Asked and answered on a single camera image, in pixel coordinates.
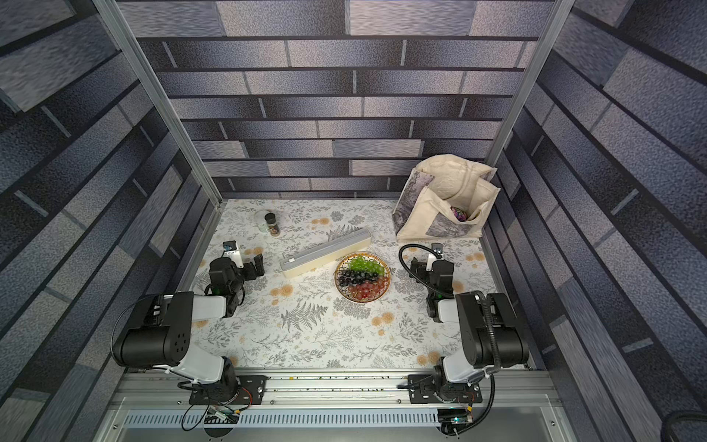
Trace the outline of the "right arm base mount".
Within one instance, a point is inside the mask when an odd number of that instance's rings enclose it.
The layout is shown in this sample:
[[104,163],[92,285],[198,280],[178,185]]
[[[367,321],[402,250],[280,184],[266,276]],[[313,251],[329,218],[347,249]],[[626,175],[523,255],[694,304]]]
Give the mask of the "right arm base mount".
[[438,375],[409,375],[407,382],[399,385],[409,392],[413,404],[475,404],[482,403],[481,389],[477,384],[450,383]]

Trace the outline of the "grey plastic wrap dispenser box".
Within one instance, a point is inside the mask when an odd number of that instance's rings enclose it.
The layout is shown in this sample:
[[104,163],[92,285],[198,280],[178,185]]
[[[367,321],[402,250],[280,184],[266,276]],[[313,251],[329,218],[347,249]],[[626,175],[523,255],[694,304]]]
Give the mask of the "grey plastic wrap dispenser box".
[[366,228],[360,228],[338,239],[298,252],[280,261],[280,267],[286,278],[294,278],[345,256],[360,252],[372,242],[372,235]]

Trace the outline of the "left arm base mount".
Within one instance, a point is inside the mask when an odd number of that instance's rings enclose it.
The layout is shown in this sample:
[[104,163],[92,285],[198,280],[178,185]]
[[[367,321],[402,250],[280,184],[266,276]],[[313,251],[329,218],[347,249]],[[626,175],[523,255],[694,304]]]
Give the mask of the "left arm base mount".
[[221,381],[191,387],[189,405],[260,405],[265,376],[226,376]]

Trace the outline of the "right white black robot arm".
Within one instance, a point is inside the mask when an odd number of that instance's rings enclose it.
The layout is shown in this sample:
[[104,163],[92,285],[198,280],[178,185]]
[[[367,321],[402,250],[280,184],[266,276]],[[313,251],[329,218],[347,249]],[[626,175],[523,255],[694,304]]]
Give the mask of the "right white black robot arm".
[[433,394],[440,403],[478,403],[476,392],[483,379],[503,368],[528,362],[530,348],[518,331],[518,318],[505,294],[472,291],[453,293],[455,265],[430,258],[420,272],[428,285],[428,316],[439,323],[460,327],[461,348],[435,366],[423,396]]

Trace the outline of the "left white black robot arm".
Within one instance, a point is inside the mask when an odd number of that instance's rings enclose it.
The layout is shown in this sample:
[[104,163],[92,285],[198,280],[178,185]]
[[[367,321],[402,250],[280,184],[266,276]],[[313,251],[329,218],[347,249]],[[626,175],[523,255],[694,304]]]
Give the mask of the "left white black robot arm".
[[191,341],[195,322],[231,318],[245,300],[245,283],[264,275],[261,254],[243,264],[235,256],[232,250],[211,261],[210,284],[202,295],[191,291],[154,295],[127,309],[131,315],[123,330],[110,339],[116,363],[178,376],[178,387],[191,394],[191,405],[254,403],[248,390],[252,381],[240,380],[228,357],[213,355]]

